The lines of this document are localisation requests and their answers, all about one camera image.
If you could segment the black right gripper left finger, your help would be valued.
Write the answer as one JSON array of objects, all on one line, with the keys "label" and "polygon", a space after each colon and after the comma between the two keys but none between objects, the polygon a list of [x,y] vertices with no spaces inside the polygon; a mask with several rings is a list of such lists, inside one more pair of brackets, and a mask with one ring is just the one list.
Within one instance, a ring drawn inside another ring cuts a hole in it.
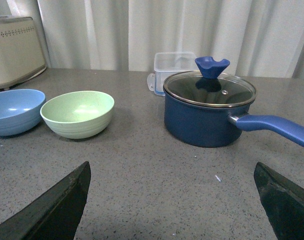
[{"label": "black right gripper left finger", "polygon": [[24,209],[0,224],[0,240],[72,240],[91,181],[85,161]]}]

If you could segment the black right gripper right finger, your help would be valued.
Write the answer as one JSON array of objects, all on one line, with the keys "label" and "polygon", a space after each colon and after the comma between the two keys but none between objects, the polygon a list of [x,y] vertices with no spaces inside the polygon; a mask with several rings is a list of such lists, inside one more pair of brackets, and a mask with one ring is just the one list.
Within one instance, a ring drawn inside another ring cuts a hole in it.
[{"label": "black right gripper right finger", "polygon": [[304,188],[261,162],[253,177],[277,239],[304,240]]}]

